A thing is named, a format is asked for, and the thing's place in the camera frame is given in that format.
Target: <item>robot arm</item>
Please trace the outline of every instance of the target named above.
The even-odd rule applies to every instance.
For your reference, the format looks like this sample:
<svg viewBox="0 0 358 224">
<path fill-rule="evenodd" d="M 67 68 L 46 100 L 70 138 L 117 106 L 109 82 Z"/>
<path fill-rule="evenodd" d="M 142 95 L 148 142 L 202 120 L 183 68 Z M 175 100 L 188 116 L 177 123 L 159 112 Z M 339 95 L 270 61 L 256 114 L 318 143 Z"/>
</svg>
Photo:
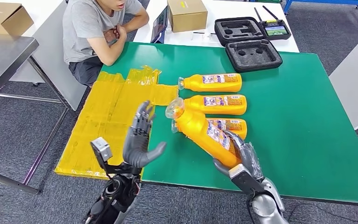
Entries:
<svg viewBox="0 0 358 224">
<path fill-rule="evenodd" d="M 135 114 L 124 142 L 124 162 L 120 165 L 108 164 L 108 159 L 113 154 L 102 137 L 91 142 L 99 166 L 105 170 L 110 180 L 83 220 L 85 224 L 122 223 L 136 202 L 142 168 L 164 152 L 166 142 L 160 142 L 154 150 L 147 150 L 153 120 L 150 117 L 149 103 L 142 103 Z"/>
<path fill-rule="evenodd" d="M 261 224 L 287 224 L 282 212 L 285 211 L 281 196 L 274 183 L 263 176 L 259 159 L 250 143 L 245 143 L 236 134 L 224 131 L 240 152 L 242 163 L 228 169 L 214 159 L 215 167 L 230 177 L 231 181 L 250 198 L 253 211 Z"/>
</svg>

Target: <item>plastic bottle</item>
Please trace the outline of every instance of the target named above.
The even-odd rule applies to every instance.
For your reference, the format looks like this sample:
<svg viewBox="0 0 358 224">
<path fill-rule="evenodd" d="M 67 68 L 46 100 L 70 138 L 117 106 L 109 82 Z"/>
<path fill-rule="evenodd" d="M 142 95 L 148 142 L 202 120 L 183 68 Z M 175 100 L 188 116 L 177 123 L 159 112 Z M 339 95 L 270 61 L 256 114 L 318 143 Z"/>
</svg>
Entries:
<svg viewBox="0 0 358 224">
<path fill-rule="evenodd" d="M 228 130 L 239 135 L 242 139 L 245 139 L 246 134 L 248 133 L 246 121 L 242 119 L 207 118 L 207 121 L 211 122 L 220 130 Z M 175 120 L 172 120 L 171 130 L 173 133 L 182 132 Z"/>
<path fill-rule="evenodd" d="M 174 119 L 183 134 L 223 165 L 232 168 L 241 162 L 230 138 L 208 122 L 204 113 L 187 108 L 182 98 L 173 100 L 167 106 L 165 115 Z"/>
<path fill-rule="evenodd" d="M 205 114 L 242 115 L 246 111 L 246 98 L 243 95 L 193 96 L 185 99 L 186 108 L 199 110 Z"/>
<path fill-rule="evenodd" d="M 179 77 L 179 89 L 195 92 L 238 92 L 242 87 L 242 78 L 238 73 L 199 75 L 188 78 Z"/>
</svg>

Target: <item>bottle label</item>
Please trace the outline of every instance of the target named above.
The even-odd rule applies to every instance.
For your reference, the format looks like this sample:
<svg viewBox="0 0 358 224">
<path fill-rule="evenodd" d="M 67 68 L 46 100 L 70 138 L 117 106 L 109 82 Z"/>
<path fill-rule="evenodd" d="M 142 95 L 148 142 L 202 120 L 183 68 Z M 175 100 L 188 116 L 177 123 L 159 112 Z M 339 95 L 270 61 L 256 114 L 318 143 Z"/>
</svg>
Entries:
<svg viewBox="0 0 358 224">
<path fill-rule="evenodd" d="M 242 99 L 240 95 L 233 96 L 220 96 L 204 97 L 205 106 L 224 106 L 224 105 L 242 105 Z"/>
<path fill-rule="evenodd" d="M 224 106 L 224 100 L 221 97 L 204 97 L 205 106 Z"/>
<path fill-rule="evenodd" d="M 236 74 L 221 74 L 221 75 L 203 75 L 202 82 L 205 84 L 210 83 L 232 83 L 237 82 L 238 77 Z"/>
<path fill-rule="evenodd" d="M 230 119 L 207 119 L 207 121 L 220 130 L 240 131 L 242 130 L 242 123 L 239 120 Z"/>
<path fill-rule="evenodd" d="M 230 149 L 230 139 L 226 134 L 224 134 L 222 130 L 218 129 L 210 122 L 208 122 L 207 135 L 209 135 L 209 137 L 211 137 L 216 142 L 220 143 L 221 146 L 223 146 L 223 148 L 226 150 Z"/>
<path fill-rule="evenodd" d="M 224 96 L 224 105 L 242 105 L 242 99 L 239 95 Z"/>
</svg>

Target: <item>yellow tape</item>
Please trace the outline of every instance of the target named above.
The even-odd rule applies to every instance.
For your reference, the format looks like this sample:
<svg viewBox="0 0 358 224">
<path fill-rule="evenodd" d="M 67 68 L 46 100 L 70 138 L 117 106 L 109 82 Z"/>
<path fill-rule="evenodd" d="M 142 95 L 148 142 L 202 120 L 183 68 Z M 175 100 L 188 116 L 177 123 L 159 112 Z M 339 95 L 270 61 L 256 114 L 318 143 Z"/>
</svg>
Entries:
<svg viewBox="0 0 358 224">
<path fill-rule="evenodd" d="M 158 84 L 151 92 L 150 100 L 153 105 L 168 106 L 171 101 L 178 97 L 177 85 Z"/>
<path fill-rule="evenodd" d="M 160 73 L 159 70 L 144 66 L 140 70 L 131 69 L 124 80 L 119 73 L 101 72 L 87 97 L 55 172 L 107 179 L 96 161 L 90 142 L 103 137 L 113 154 L 108 163 L 118 165 L 123 162 L 124 140 L 138 106 L 148 99 L 151 99 L 152 104 L 168 105 L 177 97 L 177 86 L 157 85 Z"/>
</svg>

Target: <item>green table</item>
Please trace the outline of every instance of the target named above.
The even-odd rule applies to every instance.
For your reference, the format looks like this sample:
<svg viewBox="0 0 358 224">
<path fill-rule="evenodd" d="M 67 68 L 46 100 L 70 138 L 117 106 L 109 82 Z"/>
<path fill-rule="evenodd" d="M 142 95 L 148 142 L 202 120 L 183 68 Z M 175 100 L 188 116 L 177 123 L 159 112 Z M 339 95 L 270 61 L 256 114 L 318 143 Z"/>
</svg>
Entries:
<svg viewBox="0 0 358 224">
<path fill-rule="evenodd" d="M 103 71 L 127 74 L 149 65 L 162 70 L 160 84 L 179 76 L 234 72 L 224 48 L 126 43 L 122 56 Z M 315 54 L 281 52 L 278 69 L 242 74 L 248 135 L 264 175 L 286 197 L 358 204 L 358 138 Z M 208 92 L 181 91 L 183 98 Z M 165 107 L 156 107 L 150 147 L 167 141 L 143 181 L 203 189 L 239 189 L 217 171 L 212 158 L 181 133 L 171 133 Z"/>
</svg>

